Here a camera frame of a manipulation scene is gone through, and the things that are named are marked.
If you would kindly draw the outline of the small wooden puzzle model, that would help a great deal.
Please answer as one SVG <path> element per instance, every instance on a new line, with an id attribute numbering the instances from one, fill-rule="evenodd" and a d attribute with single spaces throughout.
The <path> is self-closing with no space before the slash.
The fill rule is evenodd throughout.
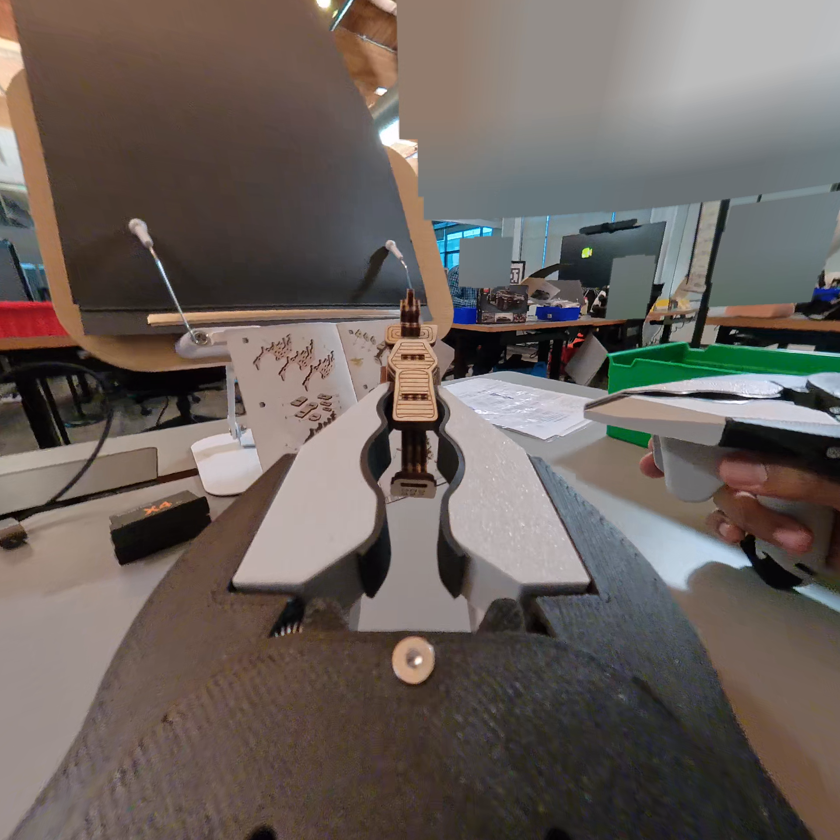
<path id="1" fill-rule="evenodd" d="M 391 428 L 401 435 L 401 467 L 392 478 L 391 495 L 432 499 L 436 479 L 428 468 L 427 434 L 439 419 L 437 329 L 424 326 L 412 288 L 400 303 L 399 323 L 388 327 L 385 379 L 392 387 Z"/>

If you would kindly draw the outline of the person's right hand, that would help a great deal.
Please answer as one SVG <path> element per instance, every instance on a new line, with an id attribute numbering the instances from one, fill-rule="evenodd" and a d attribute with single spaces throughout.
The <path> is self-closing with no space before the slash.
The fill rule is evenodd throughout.
<path id="1" fill-rule="evenodd" d="M 761 497 L 802 501 L 834 510 L 833 536 L 826 564 L 839 568 L 839 484 L 797 465 L 789 458 L 734 451 L 717 460 L 723 482 L 714 495 L 716 510 L 708 527 L 729 544 L 746 536 L 771 543 L 794 554 L 812 548 L 813 535 L 802 522 L 765 507 Z"/>

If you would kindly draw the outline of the red plastic bin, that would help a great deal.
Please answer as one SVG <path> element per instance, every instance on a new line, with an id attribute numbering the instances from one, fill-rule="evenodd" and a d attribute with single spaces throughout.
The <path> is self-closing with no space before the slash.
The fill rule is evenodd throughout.
<path id="1" fill-rule="evenodd" d="M 1 339 L 69 338 L 48 301 L 1 301 Z"/>

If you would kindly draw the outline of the small black box orange print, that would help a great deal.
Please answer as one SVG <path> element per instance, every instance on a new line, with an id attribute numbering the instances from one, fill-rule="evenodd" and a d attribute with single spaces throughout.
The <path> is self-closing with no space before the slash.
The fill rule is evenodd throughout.
<path id="1" fill-rule="evenodd" d="M 192 541 L 211 524 L 204 496 L 184 490 L 110 517 L 113 553 L 119 565 Z"/>

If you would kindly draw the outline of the black printed model box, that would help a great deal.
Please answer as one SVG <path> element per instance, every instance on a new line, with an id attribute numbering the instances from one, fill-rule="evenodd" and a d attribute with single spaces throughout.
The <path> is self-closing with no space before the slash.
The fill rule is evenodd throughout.
<path id="1" fill-rule="evenodd" d="M 477 292 L 478 324 L 525 323 L 529 311 L 529 291 L 524 285 L 482 288 Z"/>

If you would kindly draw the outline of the black wall screen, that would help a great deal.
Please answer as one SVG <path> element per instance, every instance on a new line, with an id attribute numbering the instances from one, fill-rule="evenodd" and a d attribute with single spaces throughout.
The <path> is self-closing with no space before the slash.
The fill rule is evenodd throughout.
<path id="1" fill-rule="evenodd" d="M 636 229 L 613 234 L 563 236 L 559 279 L 577 280 L 583 288 L 603 288 L 610 283 L 615 259 L 650 256 L 657 264 L 666 222 L 638 224 Z"/>

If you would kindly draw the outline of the light grey desk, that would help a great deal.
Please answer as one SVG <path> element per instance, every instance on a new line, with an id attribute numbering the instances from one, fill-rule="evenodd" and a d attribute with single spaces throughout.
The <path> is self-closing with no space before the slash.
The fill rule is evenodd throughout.
<path id="1" fill-rule="evenodd" d="M 172 492 L 201 494 L 184 427 L 155 433 L 166 482 L 47 511 L 27 546 L 2 552 L 2 838 L 55 772 L 111 658 L 179 549 L 125 567 L 109 519 Z M 641 448 L 592 424 L 542 441 L 507 435 L 549 463 L 633 542 L 668 584 L 717 668 L 754 751 L 817 838 L 838 838 L 838 594 L 765 586 L 704 529 L 708 505 L 643 478 Z"/>

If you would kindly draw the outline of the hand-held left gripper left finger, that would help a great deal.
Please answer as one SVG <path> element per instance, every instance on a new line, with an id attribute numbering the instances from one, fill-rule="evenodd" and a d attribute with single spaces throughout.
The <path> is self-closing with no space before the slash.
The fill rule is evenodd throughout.
<path id="1" fill-rule="evenodd" d="M 360 599 L 380 590 L 391 564 L 381 487 L 390 396 L 377 386 L 300 448 L 234 574 L 237 591 Z"/>

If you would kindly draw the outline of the white stand base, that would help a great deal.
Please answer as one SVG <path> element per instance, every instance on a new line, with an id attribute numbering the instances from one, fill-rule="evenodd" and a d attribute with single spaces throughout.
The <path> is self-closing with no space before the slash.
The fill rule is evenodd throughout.
<path id="1" fill-rule="evenodd" d="M 176 352 L 189 361 L 225 363 L 228 431 L 205 437 L 192 445 L 198 476 L 206 493 L 235 497 L 245 492 L 263 473 L 253 433 L 237 415 L 237 376 L 228 343 L 243 327 L 192 326 L 178 340 Z"/>

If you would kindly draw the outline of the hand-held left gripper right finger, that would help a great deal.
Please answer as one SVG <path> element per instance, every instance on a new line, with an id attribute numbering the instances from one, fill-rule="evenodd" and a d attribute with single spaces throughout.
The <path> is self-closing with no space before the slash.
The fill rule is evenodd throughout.
<path id="1" fill-rule="evenodd" d="M 444 588 L 467 602 L 583 594 L 591 576 L 526 450 L 449 389 L 438 405 Z"/>

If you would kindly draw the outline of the printed paper sheets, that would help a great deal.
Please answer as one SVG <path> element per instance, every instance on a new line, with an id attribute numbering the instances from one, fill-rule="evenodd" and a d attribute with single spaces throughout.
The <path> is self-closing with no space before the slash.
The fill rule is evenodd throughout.
<path id="1" fill-rule="evenodd" d="M 568 436 L 590 424 L 587 398 L 470 377 L 443 386 L 495 427 L 543 441 Z"/>

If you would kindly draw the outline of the black metal post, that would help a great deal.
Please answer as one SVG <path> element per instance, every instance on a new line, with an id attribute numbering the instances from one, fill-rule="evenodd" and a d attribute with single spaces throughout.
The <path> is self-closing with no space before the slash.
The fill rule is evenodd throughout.
<path id="1" fill-rule="evenodd" d="M 719 203 L 717 222 L 710 245 L 710 253 L 707 262 L 707 272 L 705 276 L 704 287 L 700 298 L 699 309 L 696 315 L 694 332 L 692 333 L 691 342 L 689 343 L 690 347 L 695 350 L 698 350 L 702 344 L 702 335 L 707 325 L 707 316 L 710 308 L 713 273 L 718 259 L 718 252 L 722 236 L 726 229 L 730 201 L 731 199 L 725 198 L 722 199 Z"/>

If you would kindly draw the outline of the black office chair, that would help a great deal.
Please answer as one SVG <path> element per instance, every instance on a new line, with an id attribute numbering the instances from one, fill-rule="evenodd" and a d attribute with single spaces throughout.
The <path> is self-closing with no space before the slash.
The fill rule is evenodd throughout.
<path id="1" fill-rule="evenodd" d="M 152 428 L 169 429 L 201 423 L 203 419 L 193 414 L 193 395 L 203 386 L 199 371 L 140 372 L 122 371 L 119 381 L 125 394 L 141 405 L 141 412 L 151 414 L 148 401 L 164 400 L 164 407 L 174 401 L 177 416 L 163 423 L 158 419 Z"/>

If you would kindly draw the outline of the wooden book stand dark board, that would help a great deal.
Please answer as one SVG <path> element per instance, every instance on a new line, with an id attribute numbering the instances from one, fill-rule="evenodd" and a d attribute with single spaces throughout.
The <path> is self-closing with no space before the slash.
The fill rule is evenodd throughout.
<path id="1" fill-rule="evenodd" d="M 412 166 L 386 147 L 314 2 L 11 2 L 7 91 L 56 315 L 132 371 L 179 371 L 192 326 L 453 305 Z"/>

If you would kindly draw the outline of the wooden background table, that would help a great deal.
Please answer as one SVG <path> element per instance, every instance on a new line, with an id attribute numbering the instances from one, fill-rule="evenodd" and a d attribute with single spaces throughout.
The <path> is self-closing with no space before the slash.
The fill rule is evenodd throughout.
<path id="1" fill-rule="evenodd" d="M 490 346 L 499 349 L 519 342 L 549 344 L 548 378 L 558 381 L 564 373 L 564 365 L 561 361 L 562 351 L 571 338 L 580 332 L 591 333 L 607 327 L 620 327 L 623 333 L 626 333 L 627 325 L 631 323 L 638 324 L 639 321 L 584 317 L 574 321 L 562 322 L 532 320 L 493 324 L 457 323 L 449 332 L 455 340 L 453 374 L 456 380 L 467 377 L 469 368 L 468 348 L 475 341 L 473 336 L 481 336 L 480 342 L 488 343 Z"/>
<path id="2" fill-rule="evenodd" d="M 785 318 L 707 316 L 700 332 L 703 343 L 731 343 L 738 333 L 777 335 L 782 344 L 816 345 L 838 343 L 839 321 L 808 318 L 794 313 Z"/>

